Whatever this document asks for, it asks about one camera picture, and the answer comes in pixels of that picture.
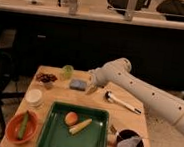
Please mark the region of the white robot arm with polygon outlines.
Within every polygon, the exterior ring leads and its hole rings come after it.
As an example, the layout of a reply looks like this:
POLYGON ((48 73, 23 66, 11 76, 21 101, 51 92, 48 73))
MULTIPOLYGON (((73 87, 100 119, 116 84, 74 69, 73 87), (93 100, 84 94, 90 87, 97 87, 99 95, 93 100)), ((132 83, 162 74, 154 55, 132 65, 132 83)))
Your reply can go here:
POLYGON ((92 87, 105 87, 112 82, 163 116, 184 135, 184 100, 154 87, 130 74, 132 65, 127 58, 109 61, 89 71, 92 87))

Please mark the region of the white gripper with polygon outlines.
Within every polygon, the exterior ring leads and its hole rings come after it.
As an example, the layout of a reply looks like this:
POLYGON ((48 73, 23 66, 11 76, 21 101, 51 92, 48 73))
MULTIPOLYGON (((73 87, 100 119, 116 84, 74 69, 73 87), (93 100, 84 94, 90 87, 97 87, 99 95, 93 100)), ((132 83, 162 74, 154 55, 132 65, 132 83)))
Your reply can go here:
POLYGON ((103 83, 105 82, 103 73, 100 69, 90 70, 89 73, 91 77, 91 85, 86 90, 86 95, 91 95, 93 92, 96 92, 98 87, 102 87, 103 83))

